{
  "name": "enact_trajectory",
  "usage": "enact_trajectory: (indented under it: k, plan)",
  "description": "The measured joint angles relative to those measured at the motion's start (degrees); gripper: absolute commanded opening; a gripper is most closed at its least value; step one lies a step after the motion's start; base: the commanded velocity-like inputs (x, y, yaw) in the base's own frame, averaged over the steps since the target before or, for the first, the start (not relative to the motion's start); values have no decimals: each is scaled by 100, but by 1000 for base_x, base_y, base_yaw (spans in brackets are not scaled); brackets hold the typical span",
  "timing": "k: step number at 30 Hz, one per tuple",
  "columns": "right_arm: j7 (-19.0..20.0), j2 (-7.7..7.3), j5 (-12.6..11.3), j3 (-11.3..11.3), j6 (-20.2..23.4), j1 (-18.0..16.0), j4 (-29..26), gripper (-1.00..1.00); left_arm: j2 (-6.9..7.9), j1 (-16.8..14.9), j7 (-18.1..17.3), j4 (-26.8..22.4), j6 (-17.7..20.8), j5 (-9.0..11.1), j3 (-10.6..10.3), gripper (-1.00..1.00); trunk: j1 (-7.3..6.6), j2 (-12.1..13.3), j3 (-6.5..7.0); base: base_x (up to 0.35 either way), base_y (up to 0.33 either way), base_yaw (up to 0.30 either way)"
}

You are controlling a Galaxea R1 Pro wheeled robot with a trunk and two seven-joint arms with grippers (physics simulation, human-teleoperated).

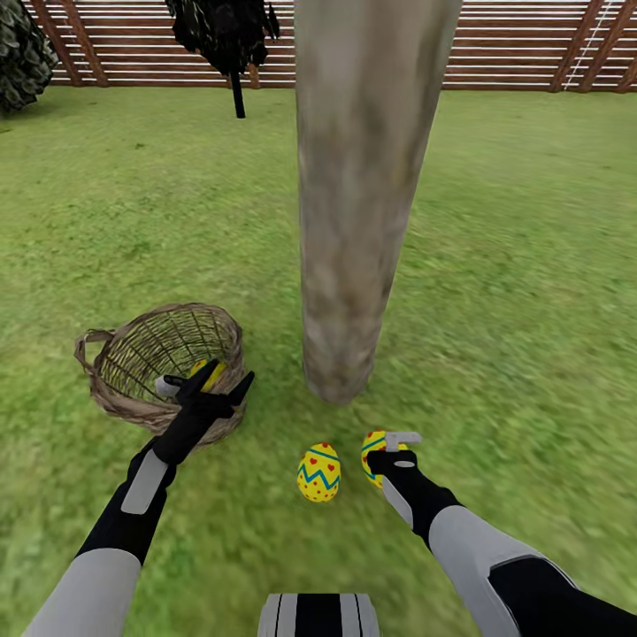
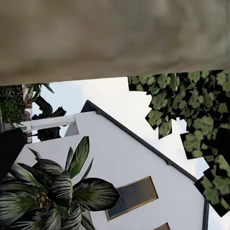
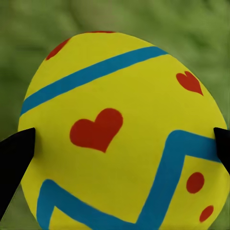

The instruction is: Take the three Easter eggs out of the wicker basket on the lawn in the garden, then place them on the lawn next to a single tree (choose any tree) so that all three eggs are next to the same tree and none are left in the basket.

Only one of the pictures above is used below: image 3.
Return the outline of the easter egg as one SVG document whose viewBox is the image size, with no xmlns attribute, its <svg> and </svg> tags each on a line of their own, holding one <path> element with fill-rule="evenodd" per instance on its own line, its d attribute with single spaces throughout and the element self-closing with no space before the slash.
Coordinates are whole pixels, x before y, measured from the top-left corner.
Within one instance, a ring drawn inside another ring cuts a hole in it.
<svg viewBox="0 0 230 230">
<path fill-rule="evenodd" d="M 201 81 L 137 37 L 73 36 L 42 62 L 18 132 L 35 128 L 21 180 L 42 230 L 207 230 L 230 191 Z"/>
</svg>

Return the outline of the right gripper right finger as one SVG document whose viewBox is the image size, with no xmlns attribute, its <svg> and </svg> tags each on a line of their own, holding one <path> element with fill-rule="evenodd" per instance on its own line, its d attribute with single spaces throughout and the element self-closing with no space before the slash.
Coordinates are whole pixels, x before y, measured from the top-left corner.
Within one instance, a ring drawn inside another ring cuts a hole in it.
<svg viewBox="0 0 230 230">
<path fill-rule="evenodd" d="M 230 130 L 215 127 L 214 132 L 217 143 L 217 155 L 230 174 Z"/>
</svg>

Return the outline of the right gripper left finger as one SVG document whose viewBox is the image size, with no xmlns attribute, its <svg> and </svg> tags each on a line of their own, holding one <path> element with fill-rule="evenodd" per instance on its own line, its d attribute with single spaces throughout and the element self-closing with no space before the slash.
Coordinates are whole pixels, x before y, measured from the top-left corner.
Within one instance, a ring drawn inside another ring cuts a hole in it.
<svg viewBox="0 0 230 230">
<path fill-rule="evenodd" d="M 0 142 L 0 221 L 34 156 L 34 142 L 34 127 Z"/>
</svg>

